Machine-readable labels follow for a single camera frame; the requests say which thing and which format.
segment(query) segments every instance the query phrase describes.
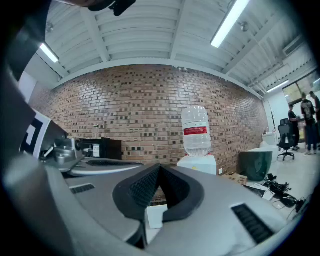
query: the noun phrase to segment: brick wall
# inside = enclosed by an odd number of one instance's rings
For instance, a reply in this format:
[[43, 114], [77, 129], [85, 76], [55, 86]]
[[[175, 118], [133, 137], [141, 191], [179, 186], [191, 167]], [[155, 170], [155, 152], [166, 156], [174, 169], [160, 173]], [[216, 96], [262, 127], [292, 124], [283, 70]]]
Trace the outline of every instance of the brick wall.
[[177, 163], [184, 155], [181, 111], [208, 111], [218, 169], [235, 171], [238, 152], [259, 147], [268, 126], [260, 99], [219, 77], [165, 65], [128, 65], [95, 71], [55, 88], [36, 86], [30, 105], [69, 136], [122, 140], [123, 160]]

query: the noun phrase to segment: person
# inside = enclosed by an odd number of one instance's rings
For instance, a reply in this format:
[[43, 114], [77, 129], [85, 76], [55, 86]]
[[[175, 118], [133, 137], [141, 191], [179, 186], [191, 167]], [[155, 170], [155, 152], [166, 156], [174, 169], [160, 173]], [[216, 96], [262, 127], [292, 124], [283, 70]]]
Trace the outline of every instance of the person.
[[310, 96], [315, 101], [315, 118], [318, 126], [318, 135], [320, 136], [320, 123], [319, 123], [320, 122], [320, 100], [313, 91], [310, 91]]
[[317, 134], [314, 114], [316, 113], [314, 106], [310, 100], [307, 100], [306, 94], [301, 93], [302, 103], [301, 103], [301, 113], [305, 120], [305, 130], [306, 130], [306, 140], [308, 144], [308, 149], [306, 154], [311, 155], [311, 144], [313, 144], [313, 153], [317, 153]]
[[293, 144], [293, 149], [294, 151], [298, 151], [300, 147], [298, 147], [298, 143], [300, 140], [300, 134], [299, 134], [299, 128], [298, 128], [298, 121], [299, 119], [297, 118], [296, 114], [293, 112], [294, 105], [290, 104], [289, 105], [289, 112], [288, 112], [288, 117], [290, 122], [292, 123], [293, 126], [293, 135], [295, 135], [294, 138], [294, 144]]

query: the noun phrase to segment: jeans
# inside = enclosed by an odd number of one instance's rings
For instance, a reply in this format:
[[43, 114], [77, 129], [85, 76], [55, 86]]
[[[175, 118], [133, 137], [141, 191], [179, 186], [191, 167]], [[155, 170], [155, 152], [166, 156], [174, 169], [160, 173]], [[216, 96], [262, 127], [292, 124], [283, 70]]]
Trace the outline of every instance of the jeans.
[[299, 143], [299, 140], [300, 140], [300, 133], [299, 133], [299, 128], [298, 126], [294, 126], [293, 127], [293, 135], [295, 135], [294, 137], [294, 147], [296, 147]]
[[308, 143], [308, 151], [311, 150], [311, 144], [313, 144], [313, 149], [317, 150], [317, 131], [316, 126], [314, 124], [312, 125], [306, 125], [306, 140]]

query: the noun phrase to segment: cardboard box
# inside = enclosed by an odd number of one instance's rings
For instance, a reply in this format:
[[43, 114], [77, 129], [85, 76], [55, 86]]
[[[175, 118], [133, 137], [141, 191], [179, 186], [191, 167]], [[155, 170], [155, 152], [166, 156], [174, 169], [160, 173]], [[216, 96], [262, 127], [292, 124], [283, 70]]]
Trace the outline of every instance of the cardboard box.
[[240, 184], [240, 185], [247, 185], [248, 177], [237, 174], [237, 173], [229, 173], [224, 174], [221, 176], [222, 178], [228, 179], [233, 181], [234, 183]]

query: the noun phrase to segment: black office chair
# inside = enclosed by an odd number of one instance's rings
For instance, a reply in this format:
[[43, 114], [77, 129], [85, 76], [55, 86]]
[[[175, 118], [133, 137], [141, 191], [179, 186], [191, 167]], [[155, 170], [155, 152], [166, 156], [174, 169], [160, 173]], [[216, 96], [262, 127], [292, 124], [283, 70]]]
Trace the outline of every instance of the black office chair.
[[295, 159], [295, 154], [292, 152], [288, 152], [288, 150], [293, 147], [295, 143], [295, 135], [293, 135], [293, 125], [291, 122], [286, 122], [285, 119], [281, 120], [281, 125], [278, 126], [278, 130], [280, 133], [279, 144], [278, 146], [285, 150], [284, 153], [279, 154], [279, 156], [283, 156], [283, 161], [285, 160], [286, 156], [293, 157]]
[[289, 121], [288, 118], [285, 118], [285, 119], [281, 119], [280, 120], [280, 125], [283, 126], [283, 125], [288, 125], [288, 124], [291, 124], [291, 122]]

